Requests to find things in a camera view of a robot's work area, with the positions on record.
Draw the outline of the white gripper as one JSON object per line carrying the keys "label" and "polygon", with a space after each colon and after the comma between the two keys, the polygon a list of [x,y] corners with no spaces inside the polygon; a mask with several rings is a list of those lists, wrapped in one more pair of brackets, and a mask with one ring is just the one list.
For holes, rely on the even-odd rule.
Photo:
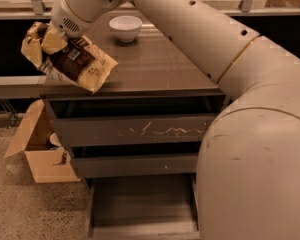
{"label": "white gripper", "polygon": [[51,11],[53,26],[48,27],[43,37],[42,51],[51,55],[64,49],[67,36],[81,37],[98,18],[122,3],[123,0],[57,0]]}

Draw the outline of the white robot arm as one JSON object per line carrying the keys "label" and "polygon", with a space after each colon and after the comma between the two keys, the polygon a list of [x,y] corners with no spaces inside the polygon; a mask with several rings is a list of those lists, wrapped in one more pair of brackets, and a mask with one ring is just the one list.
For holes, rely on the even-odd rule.
{"label": "white robot arm", "polygon": [[56,0],[52,23],[79,37],[123,2],[233,101],[198,157],[200,240],[300,240],[300,59],[198,0]]}

